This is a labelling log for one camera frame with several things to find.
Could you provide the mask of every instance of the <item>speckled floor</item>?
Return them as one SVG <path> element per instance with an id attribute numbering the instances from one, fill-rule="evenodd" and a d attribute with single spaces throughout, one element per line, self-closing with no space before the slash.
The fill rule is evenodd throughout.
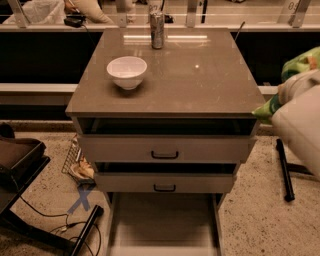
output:
<path id="1" fill-rule="evenodd" d="M 44 214 L 66 213 L 79 198 L 77 185 L 62 168 L 75 131 L 68 122 L 12 122 L 16 137 L 36 138 L 47 146 L 50 163 L 23 194 L 25 200 Z M 276 137 L 272 129 L 262 127 L 257 143 L 246 164 L 240 167 L 238 179 L 223 202 L 219 215 L 223 244 L 227 256 L 317 256 L 320 251 L 320 182 L 313 177 L 291 174 L 296 199 L 284 200 L 286 194 Z M 289 162 L 299 163 L 288 149 Z M 104 208 L 97 225 L 105 238 L 109 210 L 104 196 L 94 189 L 88 195 L 90 209 L 79 205 L 68 218 L 68 223 L 86 220 L 94 205 Z M 45 231 L 65 224 L 65 217 L 43 217 L 18 200 L 12 211 L 27 223 Z M 67 239 L 77 236 L 81 225 L 65 232 L 56 232 Z M 95 228 L 87 240 L 93 254 L 99 246 Z M 105 242 L 99 255 L 105 255 Z M 11 255 L 62 255 L 61 252 L 0 228 L 0 254 Z M 92 255 L 83 246 L 80 255 Z"/>

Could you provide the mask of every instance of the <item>gray countertop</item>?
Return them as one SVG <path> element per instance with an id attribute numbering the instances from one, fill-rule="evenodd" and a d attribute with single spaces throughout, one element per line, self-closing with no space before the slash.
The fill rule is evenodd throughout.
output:
<path id="1" fill-rule="evenodd" d="M 110 28 L 84 72 L 66 113 L 76 117 L 251 117 L 264 99 L 227 29 L 165 28 L 151 47 L 147 28 Z M 115 85 L 108 63 L 137 56 L 148 64 L 134 90 Z"/>

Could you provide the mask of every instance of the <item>green object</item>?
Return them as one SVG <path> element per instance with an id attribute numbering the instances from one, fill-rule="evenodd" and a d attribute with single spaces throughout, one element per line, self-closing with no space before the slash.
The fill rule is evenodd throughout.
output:
<path id="1" fill-rule="evenodd" d="M 310 63 L 308 57 L 314 57 L 317 61 L 317 68 L 320 68 L 320 47 L 315 47 L 305 53 L 298 55 L 292 60 L 287 61 L 282 68 L 281 80 L 287 81 L 290 77 L 301 72 L 310 70 Z"/>
<path id="2" fill-rule="evenodd" d="M 271 124 L 271 117 L 281 107 L 279 95 L 275 94 L 261 107 L 258 107 L 252 114 L 263 124 Z"/>

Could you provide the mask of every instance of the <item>metal can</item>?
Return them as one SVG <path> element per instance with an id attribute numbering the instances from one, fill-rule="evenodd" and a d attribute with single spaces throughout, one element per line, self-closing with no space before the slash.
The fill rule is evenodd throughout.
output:
<path id="1" fill-rule="evenodd" d="M 151 45 L 161 49 L 164 44 L 164 15 L 162 12 L 150 14 Z"/>

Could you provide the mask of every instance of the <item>drawer handle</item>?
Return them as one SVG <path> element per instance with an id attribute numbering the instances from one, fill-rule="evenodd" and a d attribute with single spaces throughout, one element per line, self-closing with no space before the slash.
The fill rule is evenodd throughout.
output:
<path id="1" fill-rule="evenodd" d="M 153 185 L 153 189 L 156 192 L 174 192 L 176 191 L 176 185 Z"/>
<path id="2" fill-rule="evenodd" d="M 177 159 L 179 157 L 179 152 L 176 151 L 175 155 L 170 156 L 168 154 L 157 154 L 152 150 L 151 156 L 154 159 Z"/>

